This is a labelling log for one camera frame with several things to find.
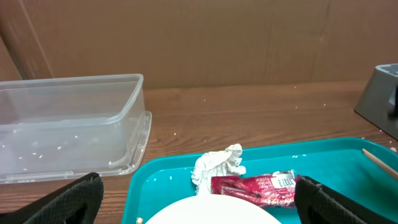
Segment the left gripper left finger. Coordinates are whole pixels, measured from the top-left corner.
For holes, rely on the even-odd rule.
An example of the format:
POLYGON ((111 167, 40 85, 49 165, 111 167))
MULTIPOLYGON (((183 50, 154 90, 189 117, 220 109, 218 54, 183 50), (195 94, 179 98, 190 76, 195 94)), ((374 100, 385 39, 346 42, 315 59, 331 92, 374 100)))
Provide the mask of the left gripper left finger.
POLYGON ((1 224, 93 224, 104 198, 104 184, 96 172, 9 213, 1 224))

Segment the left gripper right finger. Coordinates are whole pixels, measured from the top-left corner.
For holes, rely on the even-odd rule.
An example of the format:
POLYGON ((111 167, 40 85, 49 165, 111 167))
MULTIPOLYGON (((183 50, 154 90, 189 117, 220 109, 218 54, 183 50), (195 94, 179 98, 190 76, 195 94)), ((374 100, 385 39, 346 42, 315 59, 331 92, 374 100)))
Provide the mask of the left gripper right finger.
POLYGON ((308 176, 297 178, 294 204, 302 224, 397 224, 308 176))

